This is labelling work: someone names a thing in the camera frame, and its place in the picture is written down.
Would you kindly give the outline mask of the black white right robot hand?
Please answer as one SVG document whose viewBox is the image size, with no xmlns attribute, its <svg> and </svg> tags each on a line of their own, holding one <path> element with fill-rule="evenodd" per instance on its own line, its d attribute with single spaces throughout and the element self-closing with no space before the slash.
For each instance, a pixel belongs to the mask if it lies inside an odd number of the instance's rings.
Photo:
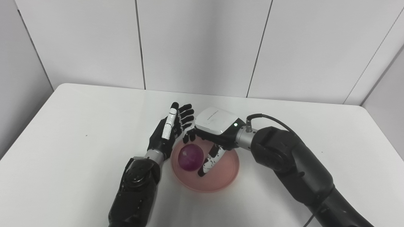
<svg viewBox="0 0 404 227">
<path fill-rule="evenodd" d="M 237 148 L 236 138 L 246 123 L 231 112 L 209 107 L 203 110 L 185 130 L 184 143 L 196 137 L 213 143 L 198 176 L 204 177 L 224 156 L 225 152 Z"/>
</svg>

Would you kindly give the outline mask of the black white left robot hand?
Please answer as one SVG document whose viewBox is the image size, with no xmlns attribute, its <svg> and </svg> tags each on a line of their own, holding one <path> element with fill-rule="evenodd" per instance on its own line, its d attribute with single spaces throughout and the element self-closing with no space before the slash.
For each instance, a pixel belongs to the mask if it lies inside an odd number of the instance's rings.
<svg viewBox="0 0 404 227">
<path fill-rule="evenodd" d="M 195 139 L 195 135 L 189 132 L 193 121 L 194 109 L 191 104 L 180 107 L 177 102 L 173 102 L 169 114 L 158 123 L 150 136 L 147 151 L 157 151 L 162 154 L 164 161 L 167 160 L 171 157 L 173 145 L 179 137 L 183 138 L 184 143 Z"/>
</svg>

